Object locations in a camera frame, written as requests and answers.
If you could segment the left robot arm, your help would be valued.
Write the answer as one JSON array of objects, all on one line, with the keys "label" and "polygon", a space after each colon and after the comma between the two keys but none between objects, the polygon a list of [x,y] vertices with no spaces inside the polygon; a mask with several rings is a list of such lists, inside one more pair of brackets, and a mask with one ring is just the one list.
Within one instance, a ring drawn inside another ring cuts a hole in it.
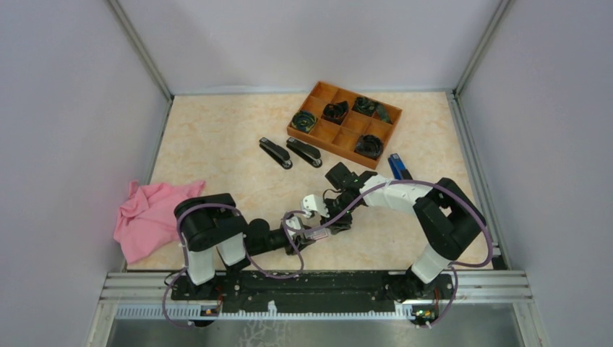
[{"label": "left robot arm", "polygon": [[229,193],[189,198],[173,214],[187,261],[188,289],[199,299],[210,298],[217,288],[215,254],[227,270],[241,270],[251,264],[250,256],[277,249],[294,255],[316,242],[307,232],[272,229],[261,218],[248,222]]}]

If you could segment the blue stapler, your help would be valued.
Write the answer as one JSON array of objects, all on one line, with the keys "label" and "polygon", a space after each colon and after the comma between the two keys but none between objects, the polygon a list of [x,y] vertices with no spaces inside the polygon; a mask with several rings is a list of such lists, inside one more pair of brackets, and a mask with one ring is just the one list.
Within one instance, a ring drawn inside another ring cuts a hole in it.
[{"label": "blue stapler", "polygon": [[397,153],[391,154],[388,157],[387,162],[390,166],[393,177],[395,179],[397,180],[405,180],[405,179],[412,180],[413,179],[410,171],[406,168],[399,154]]}]

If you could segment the black coiled item lower right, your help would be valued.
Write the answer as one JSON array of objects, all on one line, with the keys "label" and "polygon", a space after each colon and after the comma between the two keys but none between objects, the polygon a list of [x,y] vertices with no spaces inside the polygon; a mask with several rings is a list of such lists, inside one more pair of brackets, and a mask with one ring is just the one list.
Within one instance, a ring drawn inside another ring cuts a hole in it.
[{"label": "black coiled item lower right", "polygon": [[354,148],[354,152],[366,158],[378,159],[384,150],[384,142],[376,135],[361,135]]}]

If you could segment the black coiled item upper right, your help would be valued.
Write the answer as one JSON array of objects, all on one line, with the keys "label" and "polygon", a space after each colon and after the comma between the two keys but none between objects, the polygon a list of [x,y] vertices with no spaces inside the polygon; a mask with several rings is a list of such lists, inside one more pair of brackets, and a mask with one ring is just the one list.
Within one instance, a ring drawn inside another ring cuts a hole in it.
[{"label": "black coiled item upper right", "polygon": [[379,103],[377,101],[364,96],[358,96],[353,103],[352,110],[365,116],[372,116],[378,107]]}]

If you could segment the dark green flat item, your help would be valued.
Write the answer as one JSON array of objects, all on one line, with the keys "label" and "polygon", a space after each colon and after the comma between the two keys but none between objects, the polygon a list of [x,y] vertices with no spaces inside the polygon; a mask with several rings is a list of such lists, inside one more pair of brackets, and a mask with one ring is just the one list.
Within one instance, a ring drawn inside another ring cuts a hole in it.
[{"label": "dark green flat item", "polygon": [[381,103],[377,104],[377,106],[375,108],[375,113],[379,116],[380,121],[383,121],[383,122],[385,122],[387,124],[393,124],[393,121],[390,118],[390,115],[389,115],[387,109]]}]

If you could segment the black coiled item centre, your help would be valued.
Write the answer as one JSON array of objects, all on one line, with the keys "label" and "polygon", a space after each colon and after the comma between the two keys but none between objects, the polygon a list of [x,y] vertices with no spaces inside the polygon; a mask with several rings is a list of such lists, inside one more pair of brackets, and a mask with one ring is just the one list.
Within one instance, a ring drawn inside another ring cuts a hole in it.
[{"label": "black coiled item centre", "polygon": [[349,111],[347,101],[328,103],[322,112],[322,119],[341,125]]}]

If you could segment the black coiled item blue-green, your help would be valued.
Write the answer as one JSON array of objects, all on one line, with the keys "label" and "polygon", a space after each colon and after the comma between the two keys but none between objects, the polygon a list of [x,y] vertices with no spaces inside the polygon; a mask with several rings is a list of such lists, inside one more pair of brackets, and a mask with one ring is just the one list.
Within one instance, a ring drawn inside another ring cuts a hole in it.
[{"label": "black coiled item blue-green", "polygon": [[317,123],[317,118],[308,111],[296,112],[291,120],[291,127],[303,133],[310,133]]}]

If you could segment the red white staple box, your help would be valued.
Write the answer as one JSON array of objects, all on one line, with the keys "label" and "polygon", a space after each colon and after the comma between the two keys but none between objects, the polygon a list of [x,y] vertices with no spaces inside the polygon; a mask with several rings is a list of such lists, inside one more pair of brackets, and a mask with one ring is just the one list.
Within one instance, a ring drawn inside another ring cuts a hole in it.
[{"label": "red white staple box", "polygon": [[330,231],[327,228],[319,229],[316,231],[314,229],[309,229],[308,231],[304,233],[304,237],[306,239],[313,240],[313,241],[327,238],[329,235],[330,235]]}]

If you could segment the pink cloth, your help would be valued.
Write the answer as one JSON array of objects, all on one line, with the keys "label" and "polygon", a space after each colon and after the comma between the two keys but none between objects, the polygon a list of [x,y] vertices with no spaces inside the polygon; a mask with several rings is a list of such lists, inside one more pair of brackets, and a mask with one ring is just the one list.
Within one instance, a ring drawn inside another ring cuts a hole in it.
[{"label": "pink cloth", "polygon": [[184,200],[199,197],[204,180],[190,184],[129,184],[129,196],[118,209],[113,239],[119,243],[128,264],[150,256],[162,246],[178,241],[174,210]]}]

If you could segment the orange compartment tray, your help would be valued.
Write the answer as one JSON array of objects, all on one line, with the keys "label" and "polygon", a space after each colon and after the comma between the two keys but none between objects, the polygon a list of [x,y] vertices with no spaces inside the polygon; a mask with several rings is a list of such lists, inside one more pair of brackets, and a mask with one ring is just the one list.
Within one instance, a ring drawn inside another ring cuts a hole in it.
[{"label": "orange compartment tray", "polygon": [[[370,98],[384,105],[393,124],[380,121],[376,113],[372,116],[365,116],[353,111],[353,103],[358,96]],[[322,112],[328,103],[341,101],[347,101],[349,104],[348,114],[341,125],[322,119]],[[291,127],[292,116],[286,127],[289,136],[370,169],[378,166],[382,154],[378,159],[373,160],[355,153],[354,148],[358,138],[363,134],[378,136],[384,142],[384,152],[403,113],[403,110],[397,106],[323,81],[317,82],[311,89],[298,108],[298,111],[300,110],[312,113],[317,118],[317,123],[310,133],[303,133]]]}]

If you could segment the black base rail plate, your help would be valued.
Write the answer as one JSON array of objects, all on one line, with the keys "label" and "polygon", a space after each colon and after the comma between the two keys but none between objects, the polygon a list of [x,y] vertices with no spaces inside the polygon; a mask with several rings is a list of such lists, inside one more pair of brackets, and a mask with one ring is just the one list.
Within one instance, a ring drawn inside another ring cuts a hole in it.
[{"label": "black base rail plate", "polygon": [[289,279],[269,278],[257,271],[224,273],[195,285],[182,275],[171,287],[174,301],[212,300],[223,313],[260,313],[270,303],[282,314],[391,313],[406,300],[450,299],[450,275],[423,284],[409,271],[307,271]]}]

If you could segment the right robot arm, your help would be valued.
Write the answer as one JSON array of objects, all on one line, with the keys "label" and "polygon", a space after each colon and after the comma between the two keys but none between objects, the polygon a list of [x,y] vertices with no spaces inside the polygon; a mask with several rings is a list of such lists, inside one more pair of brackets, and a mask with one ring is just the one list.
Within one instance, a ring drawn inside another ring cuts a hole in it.
[{"label": "right robot arm", "polygon": [[325,175],[338,196],[323,200],[321,223],[332,234],[351,228],[358,206],[386,207],[416,216],[428,244],[410,266],[407,288],[416,298],[427,297],[435,278],[468,248],[486,228],[484,216],[449,178],[432,184],[410,179],[392,180],[374,171],[358,175],[343,164]]}]

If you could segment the black stapler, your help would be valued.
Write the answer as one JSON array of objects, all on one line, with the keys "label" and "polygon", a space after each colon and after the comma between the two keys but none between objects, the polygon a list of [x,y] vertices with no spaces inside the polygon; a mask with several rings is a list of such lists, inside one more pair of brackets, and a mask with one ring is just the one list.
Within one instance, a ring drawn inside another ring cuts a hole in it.
[{"label": "black stapler", "polygon": [[316,147],[302,142],[295,137],[289,137],[286,140],[286,147],[314,168],[322,166],[321,152]]},{"label": "black stapler", "polygon": [[259,147],[264,150],[282,168],[289,170],[293,167],[291,156],[283,147],[276,145],[266,137],[259,140]]}]

